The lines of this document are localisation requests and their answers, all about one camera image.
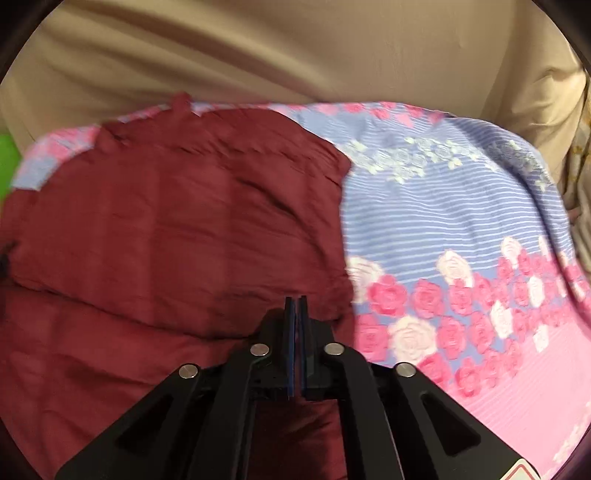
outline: beige fabric background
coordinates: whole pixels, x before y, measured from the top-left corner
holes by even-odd
[[[586,78],[531,0],[66,0],[0,87],[21,149],[165,102],[391,100],[488,119],[557,178]]]

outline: green object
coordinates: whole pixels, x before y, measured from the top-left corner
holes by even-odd
[[[12,137],[9,134],[0,135],[0,202],[10,191],[10,182],[21,158]]]

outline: dark red garment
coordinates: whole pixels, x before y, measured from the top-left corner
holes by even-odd
[[[353,339],[349,160],[267,110],[107,124],[5,202],[0,417],[45,479],[186,362],[222,363],[284,297]],[[263,404],[253,479],[346,477],[332,403]]]

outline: maroon cloth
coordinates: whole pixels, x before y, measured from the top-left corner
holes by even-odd
[[[349,160],[267,110],[106,125],[5,202],[0,417],[44,479],[186,362],[224,362],[284,297],[353,339]],[[261,404],[253,479],[346,477],[334,404]]]

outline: floral fabric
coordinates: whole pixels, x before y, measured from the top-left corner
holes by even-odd
[[[354,163],[341,214],[356,348],[417,365],[551,478],[590,418],[591,293],[539,153],[487,122],[392,102],[258,107]],[[44,137],[14,186],[39,189],[97,132]]]

